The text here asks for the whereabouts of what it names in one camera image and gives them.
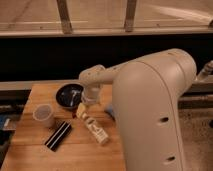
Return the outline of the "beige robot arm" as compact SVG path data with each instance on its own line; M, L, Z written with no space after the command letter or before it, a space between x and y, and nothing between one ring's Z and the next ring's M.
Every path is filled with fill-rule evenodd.
M79 74L86 105L98 102L102 85L112 86L126 171L186 171L178 100L196 72L192 56L174 48Z

